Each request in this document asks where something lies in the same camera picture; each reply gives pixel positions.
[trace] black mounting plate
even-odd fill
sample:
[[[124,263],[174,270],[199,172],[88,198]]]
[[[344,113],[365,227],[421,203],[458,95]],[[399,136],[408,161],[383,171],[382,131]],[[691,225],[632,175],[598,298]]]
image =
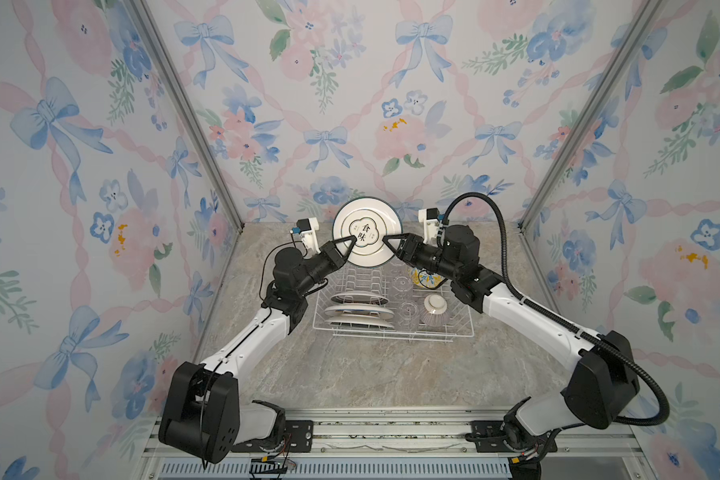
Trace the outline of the black mounting plate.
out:
[[[312,450],[312,420],[286,420],[286,437],[290,437],[289,453],[309,453]],[[264,453],[255,442],[238,443],[230,447],[234,453]]]
[[[473,420],[470,422],[472,427],[472,433],[477,436],[489,437],[501,435],[501,424],[504,423],[501,420]],[[539,449],[541,449],[546,443],[545,438],[539,439]],[[514,453],[514,450],[507,447],[504,442],[489,442],[486,440],[477,441],[474,446],[478,450],[478,453]],[[557,451],[557,444],[552,441],[549,453]]]

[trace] wall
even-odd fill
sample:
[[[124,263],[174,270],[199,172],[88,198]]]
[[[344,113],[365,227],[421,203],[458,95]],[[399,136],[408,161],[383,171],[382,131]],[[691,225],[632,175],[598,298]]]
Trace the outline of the wall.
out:
[[[720,1],[670,0],[613,95],[529,240],[562,313],[670,398],[635,429],[659,477],[720,479]]]
[[[519,218],[640,2],[148,0],[244,221]],[[569,112],[562,119],[559,111]],[[465,200],[454,218],[487,219]]]
[[[140,456],[234,239],[184,140],[121,4],[0,2],[0,478]]]

